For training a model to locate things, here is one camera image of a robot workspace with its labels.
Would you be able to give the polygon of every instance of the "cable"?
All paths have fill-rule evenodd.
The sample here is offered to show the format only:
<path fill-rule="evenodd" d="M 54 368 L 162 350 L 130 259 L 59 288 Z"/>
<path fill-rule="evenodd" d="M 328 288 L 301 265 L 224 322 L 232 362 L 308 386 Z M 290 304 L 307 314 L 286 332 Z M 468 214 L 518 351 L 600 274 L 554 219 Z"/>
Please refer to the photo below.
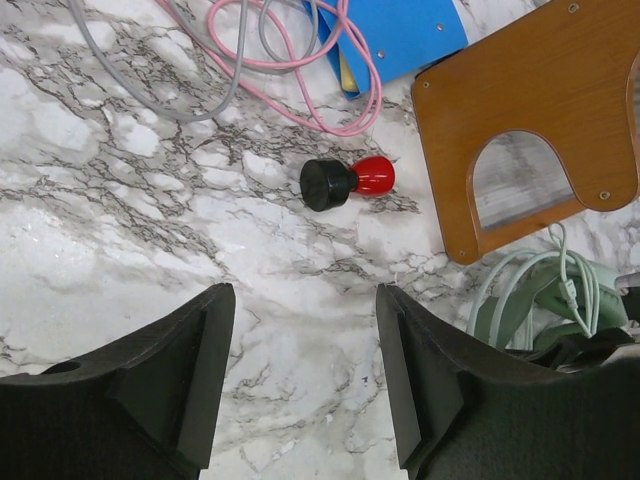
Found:
<path fill-rule="evenodd" d="M 558 237 L 552 230 L 553 225 L 558 225 L 562 230 L 562 236 Z M 598 316 L 600 314 L 600 284 L 598 283 L 598 276 L 591 265 L 591 263 L 586 260 L 582 255 L 568 250 L 567 241 L 566 241 L 566 228 L 562 224 L 553 224 L 548 228 L 549 236 L 551 240 L 554 242 L 557 250 L 536 253 L 533 250 L 516 250 L 505 258 L 503 258 L 491 271 L 489 275 L 485 279 L 485 281 L 480 286 L 478 294 L 476 295 L 475 301 L 471 308 L 471 313 L 469 314 L 469 323 L 467 325 L 467 332 L 471 335 L 475 333 L 476 323 L 478 318 L 478 311 L 480 310 L 481 303 L 484 299 L 484 296 L 495 279 L 495 277 L 502 271 L 502 269 L 510 263 L 514 258 L 527 255 L 531 256 L 526 262 L 524 262 L 518 270 L 509 278 L 506 287 L 502 291 L 500 298 L 498 299 L 498 303 L 493 312 L 493 316 L 491 319 L 491 327 L 489 330 L 489 345 L 492 347 L 496 347 L 498 343 L 498 334 L 500 332 L 500 324 L 502 322 L 502 315 L 504 312 L 504 308 L 509 299 L 509 296 L 515 289 L 518 282 L 526 275 L 531 268 L 540 262 L 547 262 L 548 259 L 558 258 L 558 270 L 560 276 L 560 291 L 562 293 L 563 299 L 567 302 L 569 309 L 571 310 L 571 314 L 573 316 L 572 320 L 574 320 L 582 330 L 584 331 L 587 337 L 591 337 L 595 335 L 598 329 Z M 585 316 L 584 318 L 580 315 L 579 306 L 577 302 L 577 292 L 575 289 L 575 284 L 572 279 L 570 279 L 567 275 L 567 263 L 571 265 L 575 265 L 580 274 L 580 278 L 583 284 L 583 296 L 584 296 L 584 307 L 585 307 Z M 526 320 L 526 339 L 525 342 L 527 344 L 527 348 L 533 348 L 533 316 L 531 312 L 527 316 Z"/>
<path fill-rule="evenodd" d="M 89 48 L 94 53 L 98 61 L 102 64 L 102 66 L 107 70 L 107 72 L 109 72 L 114 80 L 116 80 L 116 82 L 118 82 L 132 97 L 138 100 L 145 107 L 156 112 L 158 115 L 168 117 L 179 122 L 198 122 L 202 120 L 212 119 L 220 114 L 229 105 L 233 96 L 235 95 L 238 86 L 242 86 L 249 93 L 263 100 L 272 109 L 276 110 L 290 120 L 293 120 L 294 122 L 313 130 L 324 131 L 337 136 L 347 137 L 358 135 L 366 131 L 371 125 L 373 125 L 376 118 L 378 117 L 380 109 L 382 107 L 382 82 L 373 62 L 371 52 L 369 51 L 364 36 L 362 35 L 362 32 L 360 32 L 360 30 L 347 16 L 349 0 L 338 0 L 337 6 L 335 8 L 320 0 L 305 0 L 309 2 L 311 7 L 312 35 L 311 41 L 307 46 L 305 54 L 299 59 L 295 57 L 295 53 L 293 51 L 293 43 L 291 42 L 291 39 L 289 38 L 284 25 L 270 10 L 270 5 L 273 0 L 265 0 L 264 3 L 261 3 L 259 0 L 219 0 L 211 6 L 207 14 L 207 29 L 209 36 L 211 37 L 210 39 L 204 37 L 192 27 L 191 22 L 181 12 L 180 7 L 176 4 L 175 0 L 155 1 L 162 8 L 164 8 L 164 10 L 169 13 L 172 18 L 174 18 L 174 20 L 182 27 L 182 29 L 205 50 L 205 52 L 213 59 L 213 61 L 227 75 L 231 77 L 231 83 L 225 97 L 222 99 L 220 104 L 210 112 L 200 115 L 184 114 L 175 110 L 167 109 L 149 99 L 137 87 L 129 83 L 129 81 L 122 75 L 122 73 L 120 73 L 115 68 L 115 66 L 106 58 L 104 53 L 100 50 L 95 40 L 91 36 L 89 29 L 87 28 L 86 21 L 84 19 L 80 6 L 77 3 L 77 0 L 68 0 L 68 4 L 73 18 L 75 19 L 80 32 L 82 33 L 82 36 L 85 38 L 87 44 L 89 45 Z M 214 27 L 214 20 L 216 14 L 220 11 L 220 9 L 226 7 L 230 3 L 237 2 L 240 2 L 240 23 L 238 28 L 238 42 L 236 52 L 232 52 L 222 44 L 220 38 L 218 37 Z M 249 7 L 258 8 L 260 10 L 258 21 L 259 37 L 263 47 L 265 48 L 269 56 L 274 60 L 273 62 L 260 62 L 257 60 L 244 58 L 244 45 L 247 32 L 247 15 Z M 336 15 L 337 21 L 336 26 L 333 29 L 331 36 L 329 37 L 327 42 L 316 53 L 312 53 L 315 47 L 319 28 L 318 8 L 323 8 L 324 10 L 327 10 L 330 13 Z M 267 17 L 269 17 L 269 19 L 276 26 L 277 30 L 280 32 L 287 48 L 289 60 L 284 60 L 279 57 L 269 45 L 265 34 L 265 19 Z M 369 94 L 367 106 L 365 107 L 365 111 L 360 117 L 345 126 L 332 127 L 322 120 L 321 116 L 313 105 L 311 96 L 309 95 L 304 79 L 302 78 L 300 67 L 308 65 L 325 55 L 331 48 L 335 46 L 338 38 L 343 32 L 347 34 L 349 39 L 356 47 L 358 53 L 362 56 L 367 66 L 369 67 L 371 91 Z M 267 97 L 264 93 L 251 86 L 249 83 L 244 82 L 241 78 L 241 74 L 244 69 L 268 74 L 284 74 L 288 72 L 294 72 L 298 80 L 302 95 L 305 99 L 305 103 L 307 104 L 307 107 L 309 108 L 309 111 L 311 113 L 311 117 L 314 121 L 310 121 L 307 118 L 300 117 L 289 112 L 289 110 L 284 105 L 276 103 L 274 100 Z"/>

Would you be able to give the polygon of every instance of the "brown wooden stand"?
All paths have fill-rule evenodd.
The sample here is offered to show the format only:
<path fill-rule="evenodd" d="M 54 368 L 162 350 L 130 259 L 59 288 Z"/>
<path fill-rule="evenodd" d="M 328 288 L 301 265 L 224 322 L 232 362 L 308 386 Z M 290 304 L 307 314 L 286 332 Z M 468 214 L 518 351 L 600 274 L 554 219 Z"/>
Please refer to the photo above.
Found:
<path fill-rule="evenodd" d="M 453 260 L 472 263 L 584 208 L 616 210 L 637 197 L 639 52 L 640 0 L 554 0 L 417 77 L 413 103 Z M 485 231 L 473 170 L 509 131 L 546 140 L 576 198 Z"/>

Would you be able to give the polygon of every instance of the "blue object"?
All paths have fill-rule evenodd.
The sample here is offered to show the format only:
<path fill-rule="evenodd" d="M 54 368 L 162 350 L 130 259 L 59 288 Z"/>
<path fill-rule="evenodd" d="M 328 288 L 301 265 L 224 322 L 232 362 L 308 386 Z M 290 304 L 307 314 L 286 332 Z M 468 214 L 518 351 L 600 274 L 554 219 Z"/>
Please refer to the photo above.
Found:
<path fill-rule="evenodd" d="M 337 0 L 325 2 L 334 7 L 338 3 Z M 310 11 L 309 3 L 304 0 L 303 3 Z M 318 37 L 324 43 L 337 17 L 319 10 Z M 453 0 L 351 0 L 348 13 L 369 45 L 382 83 L 427 67 L 469 44 Z M 345 92 L 347 97 L 368 92 L 371 89 L 369 68 L 346 33 L 340 35 L 337 46 L 327 55 L 338 79 L 341 78 L 340 51 L 359 90 Z"/>

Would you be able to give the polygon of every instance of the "marble surface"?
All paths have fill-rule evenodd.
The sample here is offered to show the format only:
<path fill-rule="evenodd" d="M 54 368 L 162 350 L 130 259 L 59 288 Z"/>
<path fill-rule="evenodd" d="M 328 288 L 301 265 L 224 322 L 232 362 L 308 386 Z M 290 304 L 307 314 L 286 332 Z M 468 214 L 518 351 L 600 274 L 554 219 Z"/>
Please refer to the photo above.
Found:
<path fill-rule="evenodd" d="M 543 3 L 456 1 L 471 41 Z M 99 45 L 127 76 L 177 109 L 215 105 L 225 83 L 153 1 L 82 3 Z M 182 3 L 197 15 L 207 6 Z M 230 43 L 236 20 L 233 11 L 220 19 Z M 302 13 L 286 21 L 308 35 Z M 377 124 L 355 138 L 302 130 L 245 93 L 215 122 L 177 125 L 141 108 L 102 70 L 64 1 L 1 2 L 0 27 L 0 375 L 38 373 L 231 282 L 231 357 L 211 469 L 201 478 L 406 478 L 375 287 L 397 282 L 463 326 L 478 278 L 500 256 L 463 268 L 444 254 L 411 78 L 385 89 Z M 249 54 L 262 54 L 255 42 Z M 333 121 L 362 106 L 344 100 L 327 64 L 305 74 Z M 302 108 L 293 79 L 255 82 Z M 495 157 L 527 161 L 518 148 L 497 148 Z M 303 207 L 297 178 L 306 160 L 374 153 L 395 162 L 392 195 L 352 198 L 323 214 Z M 637 203 L 566 225 L 571 248 L 625 272 L 640 265 Z M 549 246 L 541 232 L 509 248 L 523 244 Z"/>

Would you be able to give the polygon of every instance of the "gray cable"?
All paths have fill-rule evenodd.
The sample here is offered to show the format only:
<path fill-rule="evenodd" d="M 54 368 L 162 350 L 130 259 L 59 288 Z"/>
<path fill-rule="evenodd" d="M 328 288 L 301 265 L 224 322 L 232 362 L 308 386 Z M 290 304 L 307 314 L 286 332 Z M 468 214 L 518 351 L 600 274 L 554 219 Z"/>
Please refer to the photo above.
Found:
<path fill-rule="evenodd" d="M 216 53 L 217 55 L 221 56 L 224 58 L 224 60 L 227 63 L 232 64 L 233 63 L 233 59 L 230 59 L 228 56 L 226 56 L 222 51 L 220 51 L 220 49 L 217 47 L 217 45 L 215 45 L 215 43 L 213 43 L 212 40 L 204 37 L 203 35 L 200 35 L 200 33 L 198 33 L 191 25 L 191 22 L 185 18 L 184 14 L 180 11 L 180 8 L 178 7 L 178 5 L 176 4 L 175 0 L 168 0 L 169 4 L 171 5 L 171 7 L 173 8 L 174 12 L 178 15 L 178 17 L 180 18 L 180 20 L 183 22 L 183 26 L 185 31 L 192 36 L 193 38 L 195 38 L 198 42 L 202 43 L 204 46 L 206 46 L 208 49 L 212 50 L 214 53 Z M 262 8 L 260 9 L 260 17 L 259 17 L 259 21 L 258 21 L 258 33 L 260 35 L 260 40 L 265 48 L 265 50 L 267 51 L 267 53 L 269 54 L 269 56 L 271 56 L 271 58 L 273 58 L 276 61 L 288 61 L 285 59 L 280 58 L 271 48 L 271 46 L 268 44 L 267 42 L 267 38 L 266 38 L 266 34 L 265 34 L 265 18 L 267 15 L 267 10 L 269 9 L 269 6 L 271 5 L 271 2 L 273 0 L 266 0 L 264 5 L 262 6 Z M 311 4 L 311 21 L 312 21 L 312 33 L 311 33 L 311 40 L 309 42 L 309 45 L 307 47 L 307 50 L 305 52 L 305 54 L 303 55 L 303 57 L 301 58 L 307 58 L 309 55 L 311 55 L 311 53 L 313 52 L 313 49 L 315 47 L 315 43 L 316 43 L 316 38 L 318 36 L 318 5 L 317 5 L 317 0 L 309 0 L 310 4 Z M 80 6 L 77 3 L 77 0 L 68 0 L 68 4 L 69 4 L 69 9 L 71 10 L 71 15 L 73 16 L 74 20 L 76 21 L 78 28 L 80 29 L 80 33 L 82 33 L 82 36 L 84 37 L 85 41 L 87 42 L 87 45 L 89 46 L 89 48 L 91 49 L 91 51 L 93 52 L 93 54 L 96 56 L 96 58 L 98 59 L 98 61 L 100 62 L 100 64 L 102 64 L 102 66 L 105 68 L 105 70 L 107 70 L 107 72 L 109 72 L 109 74 L 113 77 L 113 79 L 118 82 L 120 84 L 120 86 L 122 86 L 122 88 L 124 88 L 133 98 L 135 98 L 138 102 L 140 102 L 142 105 L 144 105 L 145 107 L 149 108 L 150 110 L 154 111 L 155 113 L 157 113 L 160 116 L 163 117 L 168 117 L 171 118 L 173 120 L 176 120 L 178 122 L 185 122 L 185 123 L 192 123 L 192 122 L 200 122 L 203 120 L 211 120 L 212 118 L 216 117 L 217 115 L 219 115 L 220 113 L 222 113 L 222 111 L 224 111 L 228 106 L 229 103 L 231 103 L 231 100 L 233 99 L 237 89 L 238 89 L 238 85 L 240 83 L 240 76 L 242 74 L 242 70 L 243 69 L 247 69 L 247 70 L 252 70 L 252 71 L 256 71 L 256 72 L 260 72 L 260 73 L 267 73 L 267 74 L 284 74 L 284 73 L 288 73 L 291 72 L 293 69 L 281 69 L 281 68 L 262 68 L 262 67 L 253 67 L 251 65 L 245 65 L 243 62 L 244 59 L 244 44 L 245 44 L 245 36 L 246 36 L 246 32 L 247 32 L 247 14 L 248 14 L 248 7 L 249 7 L 249 1 L 248 0 L 241 0 L 241 4 L 240 4 L 240 23 L 239 23 L 239 27 L 238 27 L 238 44 L 237 44 L 237 48 L 236 48 L 236 52 L 237 52 L 237 61 L 235 61 L 235 67 L 233 70 L 233 77 L 231 78 L 231 83 L 229 85 L 229 89 L 227 90 L 227 93 L 225 95 L 225 97 L 222 99 L 222 101 L 220 102 L 220 104 L 215 107 L 213 110 L 207 112 L 207 113 L 203 113 L 200 115 L 191 115 L 191 114 L 185 114 L 185 113 L 181 113 L 181 112 L 177 112 L 175 110 L 170 110 L 167 109 L 165 107 L 163 107 L 162 105 L 158 104 L 157 102 L 154 102 L 153 100 L 149 99 L 146 95 L 144 95 L 140 89 L 138 89 L 137 87 L 135 87 L 134 85 L 132 85 L 131 83 L 129 83 L 129 81 L 124 77 L 124 75 L 122 73 L 120 73 L 116 67 L 107 59 L 107 57 L 105 56 L 105 54 L 100 50 L 100 47 L 98 47 L 97 43 L 95 42 L 95 40 L 93 39 L 91 32 L 89 32 L 89 28 L 87 27 L 87 23 L 84 19 L 84 15 L 82 13 L 82 9 L 80 8 Z M 332 40 L 334 38 L 334 32 L 332 32 L 331 37 L 329 40 Z"/>

